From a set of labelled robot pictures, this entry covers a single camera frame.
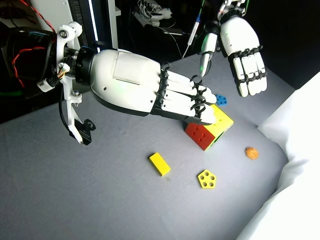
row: yellow cube face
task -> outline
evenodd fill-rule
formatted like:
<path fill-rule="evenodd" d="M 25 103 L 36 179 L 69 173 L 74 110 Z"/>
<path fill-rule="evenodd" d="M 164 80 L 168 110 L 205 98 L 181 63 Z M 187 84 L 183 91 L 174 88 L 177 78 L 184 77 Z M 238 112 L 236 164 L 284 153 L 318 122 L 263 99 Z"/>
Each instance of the yellow cube face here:
<path fill-rule="evenodd" d="M 216 187 L 217 177 L 208 169 L 198 175 L 200 185 L 203 189 L 214 189 Z"/>
<path fill-rule="evenodd" d="M 158 152 L 150 156 L 149 159 L 161 176 L 164 176 L 171 170 L 169 165 Z"/>
<path fill-rule="evenodd" d="M 211 125 L 205 125 L 204 127 L 213 135 L 216 139 L 223 134 L 228 128 L 230 128 L 234 121 L 228 117 L 220 108 L 216 105 L 211 105 L 214 110 L 214 116 L 216 123 Z"/>

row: metal screw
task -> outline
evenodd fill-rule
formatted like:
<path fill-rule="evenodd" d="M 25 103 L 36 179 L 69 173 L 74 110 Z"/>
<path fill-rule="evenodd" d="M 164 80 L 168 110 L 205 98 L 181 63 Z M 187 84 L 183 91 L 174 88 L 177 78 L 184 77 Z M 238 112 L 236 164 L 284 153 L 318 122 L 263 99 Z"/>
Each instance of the metal screw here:
<path fill-rule="evenodd" d="M 66 39 L 68 37 L 68 33 L 65 30 L 61 30 L 59 34 L 63 39 Z"/>
<path fill-rule="evenodd" d="M 72 91 L 72 95 L 75 96 L 75 97 L 79 96 L 79 94 L 80 94 L 79 90 L 73 90 Z"/>

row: gray tabletop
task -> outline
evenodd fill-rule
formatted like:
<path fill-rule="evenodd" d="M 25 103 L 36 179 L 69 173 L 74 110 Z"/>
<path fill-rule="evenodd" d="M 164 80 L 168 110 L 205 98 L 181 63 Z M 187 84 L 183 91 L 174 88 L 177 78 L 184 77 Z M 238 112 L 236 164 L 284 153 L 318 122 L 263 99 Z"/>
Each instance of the gray tabletop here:
<path fill-rule="evenodd" d="M 170 70 L 191 77 L 200 57 Z M 0 125 L 0 239 L 233 240 L 274 191 L 287 159 L 257 130 L 294 91 L 272 72 L 268 89 L 238 95 L 228 60 L 216 54 L 204 82 L 227 97 L 234 125 L 207 151 L 180 121 L 110 110 L 84 94 L 77 109 L 97 129 L 79 145 L 58 105 Z M 260 157 L 250 160 L 246 147 Z M 171 171 L 160 177 L 148 157 L 159 152 Z M 203 189 L 197 175 L 217 177 Z"/>

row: robotic arm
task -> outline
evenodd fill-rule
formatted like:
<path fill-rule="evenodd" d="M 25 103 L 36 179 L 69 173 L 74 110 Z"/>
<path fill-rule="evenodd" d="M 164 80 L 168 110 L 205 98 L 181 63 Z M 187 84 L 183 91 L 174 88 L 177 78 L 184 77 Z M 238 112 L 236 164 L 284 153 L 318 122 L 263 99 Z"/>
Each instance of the robotic arm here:
<path fill-rule="evenodd" d="M 169 71 L 169 64 L 160 65 L 124 50 L 96 53 L 83 46 L 79 51 L 64 55 L 66 44 L 72 47 L 81 32 L 81 26 L 71 22 L 59 27 L 56 40 L 57 77 L 63 84 L 67 128 L 79 143 L 87 145 L 91 142 L 90 132 L 95 125 L 89 119 L 82 123 L 74 109 L 82 102 L 82 95 L 73 90 L 74 78 L 78 83 L 90 86 L 98 102 L 119 112 L 160 115 L 201 125 L 216 122 L 214 110 L 209 107 L 217 101 L 216 96 L 202 80 L 194 81 L 199 76 L 189 79 Z M 72 66 L 75 75 L 68 74 Z M 43 92 L 54 88 L 47 79 L 37 85 Z"/>
<path fill-rule="evenodd" d="M 208 68 L 220 36 L 231 67 L 234 68 L 238 89 L 242 97 L 254 96 L 267 89 L 267 72 L 262 60 L 258 36 L 249 23 L 242 18 L 241 8 L 246 0 L 225 0 L 217 14 L 219 31 L 216 29 L 205 37 L 201 48 L 200 75 Z"/>

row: white cloth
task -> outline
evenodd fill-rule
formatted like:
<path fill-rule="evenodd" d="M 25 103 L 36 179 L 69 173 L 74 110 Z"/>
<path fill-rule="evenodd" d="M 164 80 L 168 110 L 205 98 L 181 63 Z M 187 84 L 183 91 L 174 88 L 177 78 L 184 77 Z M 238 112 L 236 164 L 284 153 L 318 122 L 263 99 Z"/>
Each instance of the white cloth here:
<path fill-rule="evenodd" d="M 320 73 L 258 129 L 288 157 L 276 192 L 237 240 L 320 240 Z"/>

